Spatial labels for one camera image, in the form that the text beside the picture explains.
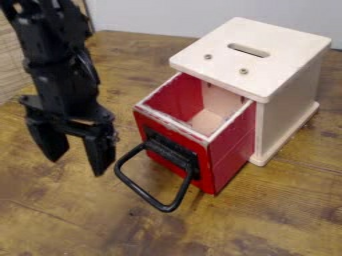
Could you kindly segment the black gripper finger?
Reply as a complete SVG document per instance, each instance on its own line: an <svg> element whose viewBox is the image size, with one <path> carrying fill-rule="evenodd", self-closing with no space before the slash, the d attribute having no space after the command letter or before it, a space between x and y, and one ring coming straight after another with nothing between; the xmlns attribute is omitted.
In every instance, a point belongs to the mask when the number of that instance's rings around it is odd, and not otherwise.
<svg viewBox="0 0 342 256"><path fill-rule="evenodd" d="M94 175L102 176L117 159L117 130L111 122L89 126L83 135L89 162Z"/></svg>
<svg viewBox="0 0 342 256"><path fill-rule="evenodd" d="M67 136L61 130L59 119L29 118L27 127L45 156L57 162L70 149Z"/></svg>

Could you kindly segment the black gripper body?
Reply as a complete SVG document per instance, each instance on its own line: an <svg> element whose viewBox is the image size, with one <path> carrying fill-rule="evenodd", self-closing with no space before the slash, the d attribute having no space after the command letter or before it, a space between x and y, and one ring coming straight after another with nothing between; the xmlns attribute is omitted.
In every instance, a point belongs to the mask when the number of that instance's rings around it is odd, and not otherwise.
<svg viewBox="0 0 342 256"><path fill-rule="evenodd" d="M90 52L33 54L23 64L37 89L21 99L31 136L113 137L115 116L98 101L101 79Z"/></svg>

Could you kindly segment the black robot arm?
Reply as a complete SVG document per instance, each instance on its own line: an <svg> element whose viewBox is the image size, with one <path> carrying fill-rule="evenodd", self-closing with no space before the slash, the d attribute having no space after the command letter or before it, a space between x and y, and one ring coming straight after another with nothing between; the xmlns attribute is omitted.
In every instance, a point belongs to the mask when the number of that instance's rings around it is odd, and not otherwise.
<svg viewBox="0 0 342 256"><path fill-rule="evenodd" d="M83 140L97 176L115 161L115 116L98 102L101 78L86 47L89 17L73 0L0 0L15 30L23 66L38 93L21 97L31 136L51 161Z"/></svg>

